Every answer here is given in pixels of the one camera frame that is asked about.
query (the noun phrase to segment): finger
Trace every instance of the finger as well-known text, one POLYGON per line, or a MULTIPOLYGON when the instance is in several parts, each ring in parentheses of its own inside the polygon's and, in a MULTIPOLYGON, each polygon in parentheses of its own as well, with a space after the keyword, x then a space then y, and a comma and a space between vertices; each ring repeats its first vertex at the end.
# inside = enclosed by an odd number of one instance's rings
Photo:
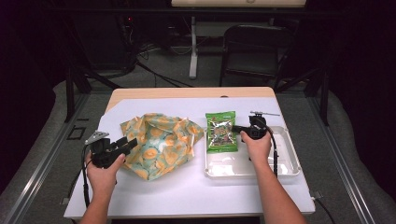
POLYGON ((108 167, 108 169, 117 172, 120 167, 124 164, 125 161, 125 154, 121 153, 117 159, 113 162, 113 164, 111 164, 110 167, 108 167))
POLYGON ((242 140, 244 140, 245 143, 247 143, 250 140, 250 137, 244 131, 241 131, 241 138, 242 140))

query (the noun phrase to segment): chair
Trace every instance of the chair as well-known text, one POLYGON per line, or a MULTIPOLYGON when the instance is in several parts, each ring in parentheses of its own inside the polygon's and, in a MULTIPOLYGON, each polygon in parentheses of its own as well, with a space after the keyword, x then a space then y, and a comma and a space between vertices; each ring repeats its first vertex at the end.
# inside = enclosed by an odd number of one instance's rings
POLYGON ((219 86, 226 75, 262 77, 275 79, 276 91, 293 39, 292 31, 284 27, 230 27, 224 34, 219 86))

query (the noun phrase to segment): black cable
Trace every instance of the black cable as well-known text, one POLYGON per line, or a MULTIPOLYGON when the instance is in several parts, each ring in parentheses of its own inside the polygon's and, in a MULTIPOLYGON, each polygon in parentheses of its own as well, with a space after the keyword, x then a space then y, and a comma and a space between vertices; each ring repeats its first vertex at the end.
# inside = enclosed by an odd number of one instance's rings
POLYGON ((324 209, 324 211, 329 216, 330 220, 332 221, 332 224, 335 224, 334 218, 332 218, 332 215, 330 214, 329 210, 324 206, 324 204, 320 201, 320 199, 314 199, 314 201, 316 201, 316 202, 318 202, 318 204, 320 204, 320 206, 324 209))
POLYGON ((276 148, 276 141, 275 141, 274 134, 273 134, 272 130, 267 125, 265 125, 265 128, 267 129, 267 132, 270 133, 271 139, 273 140, 273 146, 274 146, 274 174, 277 177, 277 148, 276 148))
POLYGON ((90 205, 90 193, 88 192, 88 181, 87 181, 87 165, 85 165, 85 152, 87 149, 87 146, 85 146, 82 149, 82 155, 81 155, 81 169, 82 169, 82 177, 84 179, 84 201, 85 201, 85 205, 88 207, 88 205, 90 205))
POLYGON ((172 78, 170 78, 170 77, 165 77, 165 76, 163 76, 163 75, 157 74, 157 73, 155 73, 154 71, 152 71, 151 69, 149 69, 147 66, 143 65, 143 64, 142 64, 141 62, 139 62, 139 61, 137 61, 136 65, 139 65, 139 66, 142 67, 143 69, 145 69, 145 70, 147 70, 148 72, 152 73, 154 76, 160 77, 162 80, 164 80, 164 81, 166 81, 166 82, 168 82, 168 83, 174 85, 175 87, 180 88, 179 85, 173 83, 172 81, 174 81, 174 82, 176 82, 176 83, 179 83, 179 84, 182 84, 182 85, 185 85, 185 86, 188 86, 188 87, 193 87, 192 85, 186 84, 186 83, 184 83, 184 82, 181 82, 181 81, 172 79, 172 78))

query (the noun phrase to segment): patterned snack bag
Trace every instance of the patterned snack bag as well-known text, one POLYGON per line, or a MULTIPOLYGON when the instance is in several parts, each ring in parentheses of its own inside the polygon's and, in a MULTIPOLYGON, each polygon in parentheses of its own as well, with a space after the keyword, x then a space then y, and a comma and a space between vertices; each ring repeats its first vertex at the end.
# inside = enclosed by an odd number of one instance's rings
POLYGON ((206 113, 207 119, 207 152, 237 151, 235 133, 231 131, 235 125, 235 111, 222 113, 206 113))

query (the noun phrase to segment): white tray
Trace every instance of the white tray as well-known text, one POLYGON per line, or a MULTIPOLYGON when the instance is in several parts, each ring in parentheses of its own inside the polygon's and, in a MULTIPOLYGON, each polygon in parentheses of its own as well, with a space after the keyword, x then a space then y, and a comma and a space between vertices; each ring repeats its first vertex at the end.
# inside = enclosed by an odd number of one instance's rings
MULTIPOLYGON (((300 173, 301 166, 291 142, 287 129, 275 126, 270 127, 274 131, 277 148, 277 174, 278 177, 295 176, 300 173)), ((256 177, 253 164, 248 159, 247 145, 241 142, 241 136, 236 136, 238 151, 206 153, 205 174, 209 178, 244 178, 256 177)), ((268 162, 274 170, 274 148, 271 147, 268 162)))

